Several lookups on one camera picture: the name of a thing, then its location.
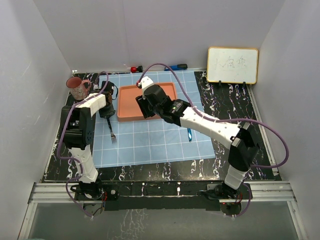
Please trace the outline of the orange plastic tray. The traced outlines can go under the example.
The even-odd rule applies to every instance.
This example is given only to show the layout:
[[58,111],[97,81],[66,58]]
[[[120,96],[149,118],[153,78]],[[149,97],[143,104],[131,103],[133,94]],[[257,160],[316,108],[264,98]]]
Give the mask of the orange plastic tray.
[[160,117],[157,115],[147,119],[144,118],[136,101],[136,97],[140,95],[142,95],[142,90],[136,85],[121,86],[119,88],[117,100],[117,120],[119,122],[160,119]]

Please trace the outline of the silver metal fork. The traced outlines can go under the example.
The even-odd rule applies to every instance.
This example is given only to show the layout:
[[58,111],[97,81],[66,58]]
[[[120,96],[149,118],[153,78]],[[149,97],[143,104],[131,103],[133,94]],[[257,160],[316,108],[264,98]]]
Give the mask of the silver metal fork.
[[107,120],[107,124],[108,124],[109,131],[110,131],[111,142],[112,142],[113,144],[115,144],[115,143],[117,142],[117,138],[116,138],[116,135],[115,135],[114,132],[113,132],[110,118],[107,117],[106,120]]

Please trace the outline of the blue checked tablecloth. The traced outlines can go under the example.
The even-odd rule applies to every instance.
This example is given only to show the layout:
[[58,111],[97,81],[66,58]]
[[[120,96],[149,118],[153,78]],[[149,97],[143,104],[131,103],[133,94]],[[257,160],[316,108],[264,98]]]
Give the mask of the blue checked tablecloth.
[[106,119],[95,119],[93,163],[96,168],[164,163],[214,158],[209,137],[192,130],[189,142],[186,128],[162,119],[119,122],[110,118],[116,143],[112,143]]

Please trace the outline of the pink floral mug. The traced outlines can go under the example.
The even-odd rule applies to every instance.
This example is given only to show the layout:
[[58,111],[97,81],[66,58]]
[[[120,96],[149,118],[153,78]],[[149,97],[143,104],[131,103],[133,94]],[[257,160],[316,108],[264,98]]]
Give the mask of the pink floral mug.
[[90,80],[79,77],[71,77],[66,81],[66,86],[76,101],[82,101],[89,95],[91,85]]

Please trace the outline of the blue patterned knife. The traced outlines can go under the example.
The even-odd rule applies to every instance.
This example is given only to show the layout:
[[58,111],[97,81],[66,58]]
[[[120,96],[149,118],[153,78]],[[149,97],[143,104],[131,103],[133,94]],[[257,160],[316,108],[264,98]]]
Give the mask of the blue patterned knife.
[[190,128],[187,128],[187,135],[188,135],[188,141],[191,142],[193,139],[193,136],[192,136],[192,130]]

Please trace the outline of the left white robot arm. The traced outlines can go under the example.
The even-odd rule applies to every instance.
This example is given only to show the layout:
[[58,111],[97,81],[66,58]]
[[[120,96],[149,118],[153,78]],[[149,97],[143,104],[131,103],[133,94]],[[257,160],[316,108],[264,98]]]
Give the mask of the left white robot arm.
[[60,140],[71,154],[77,168],[78,186],[71,190],[79,195],[97,200],[103,195],[103,187],[99,173],[94,166],[91,144],[94,141],[94,117],[98,114],[110,124],[110,118],[115,115],[113,94],[118,88],[109,81],[102,82],[98,92],[82,98],[75,106],[64,106],[61,110]]

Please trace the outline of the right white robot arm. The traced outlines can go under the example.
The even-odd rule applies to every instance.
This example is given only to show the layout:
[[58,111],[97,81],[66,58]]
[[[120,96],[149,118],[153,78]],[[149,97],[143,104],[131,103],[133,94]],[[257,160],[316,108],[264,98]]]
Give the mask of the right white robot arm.
[[222,184],[214,189],[212,196],[235,199],[241,192],[241,184],[251,169],[252,162],[260,147],[254,136],[254,127],[249,123],[243,125],[219,122],[204,112],[196,112],[190,103],[172,100],[163,88],[154,83],[137,87],[142,95],[135,98],[144,118],[159,116],[166,123],[197,131],[218,141],[229,150],[228,171]]

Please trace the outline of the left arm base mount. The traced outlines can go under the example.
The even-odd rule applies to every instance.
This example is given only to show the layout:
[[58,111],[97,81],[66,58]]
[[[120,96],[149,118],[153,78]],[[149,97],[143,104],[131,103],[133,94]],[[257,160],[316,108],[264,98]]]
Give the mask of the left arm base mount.
[[83,183],[80,181],[70,187],[78,201],[115,201],[119,198],[117,185],[105,184],[102,181]]

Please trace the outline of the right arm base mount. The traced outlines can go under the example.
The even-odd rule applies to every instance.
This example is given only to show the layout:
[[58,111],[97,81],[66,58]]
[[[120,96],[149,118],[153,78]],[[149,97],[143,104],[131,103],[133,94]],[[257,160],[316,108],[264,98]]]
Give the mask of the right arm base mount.
[[240,185],[238,189],[233,189],[224,183],[210,183],[205,190],[199,190],[198,196],[205,196],[210,200],[251,200],[253,194],[251,187],[247,183]]

